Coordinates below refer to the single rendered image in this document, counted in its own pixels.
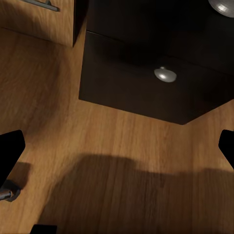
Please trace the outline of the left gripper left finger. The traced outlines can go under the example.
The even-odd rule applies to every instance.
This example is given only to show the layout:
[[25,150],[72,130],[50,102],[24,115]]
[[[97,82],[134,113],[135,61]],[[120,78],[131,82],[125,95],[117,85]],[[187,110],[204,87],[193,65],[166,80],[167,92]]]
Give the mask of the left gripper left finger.
[[0,135],[0,189],[24,149],[21,130]]

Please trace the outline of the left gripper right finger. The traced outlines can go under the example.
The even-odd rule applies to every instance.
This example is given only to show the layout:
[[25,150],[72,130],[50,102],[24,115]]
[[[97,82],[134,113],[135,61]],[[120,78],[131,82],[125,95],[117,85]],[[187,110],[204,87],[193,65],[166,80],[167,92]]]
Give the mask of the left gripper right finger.
[[222,130],[218,147],[234,169],[234,132]]

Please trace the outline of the swivel chair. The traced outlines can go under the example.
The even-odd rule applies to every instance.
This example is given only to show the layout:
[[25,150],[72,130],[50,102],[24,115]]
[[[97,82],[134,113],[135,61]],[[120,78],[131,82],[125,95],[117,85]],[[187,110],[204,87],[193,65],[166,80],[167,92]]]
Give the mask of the swivel chair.
[[6,179],[4,184],[0,189],[0,201],[7,200],[8,202],[15,201],[20,195],[22,187],[12,181],[11,179]]

